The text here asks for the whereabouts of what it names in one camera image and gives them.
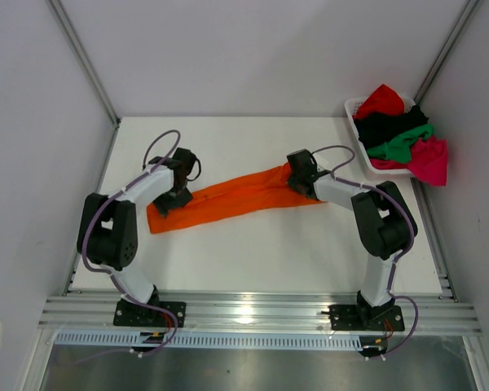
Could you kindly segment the orange t shirt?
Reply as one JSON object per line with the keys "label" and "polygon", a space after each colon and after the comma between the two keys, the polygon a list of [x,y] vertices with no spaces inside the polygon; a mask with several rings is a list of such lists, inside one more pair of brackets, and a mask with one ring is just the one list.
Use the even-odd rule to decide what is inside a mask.
{"label": "orange t shirt", "polygon": [[284,164],[233,178],[195,191],[186,205],[167,215],[150,204],[147,207],[150,233],[158,235],[266,209],[318,204],[318,200],[308,199],[288,186],[290,174],[289,164]]}

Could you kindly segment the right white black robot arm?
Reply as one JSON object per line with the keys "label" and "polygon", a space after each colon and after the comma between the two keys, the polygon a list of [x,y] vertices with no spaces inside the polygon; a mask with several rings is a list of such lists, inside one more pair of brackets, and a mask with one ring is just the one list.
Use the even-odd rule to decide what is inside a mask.
{"label": "right white black robot arm", "polygon": [[345,161],[332,170],[320,168],[306,149],[287,155],[291,174],[288,186],[309,200],[333,203],[355,216],[359,238],[368,253],[368,264],[349,327],[375,328],[394,308],[394,277],[400,258],[408,253],[417,235],[416,222],[394,182],[377,186],[337,176]]}

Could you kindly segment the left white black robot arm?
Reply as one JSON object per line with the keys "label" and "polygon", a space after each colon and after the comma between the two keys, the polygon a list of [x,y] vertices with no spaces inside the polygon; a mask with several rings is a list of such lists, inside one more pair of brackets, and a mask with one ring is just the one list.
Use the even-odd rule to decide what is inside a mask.
{"label": "left white black robot arm", "polygon": [[160,217],[168,217],[193,199],[188,177],[199,158],[189,149],[178,148],[171,157],[157,156],[125,186],[110,195],[86,197],[77,238],[77,251],[85,268],[107,275],[121,294],[133,304],[132,316],[144,326],[161,315],[157,289],[137,265],[139,220],[154,206]]}

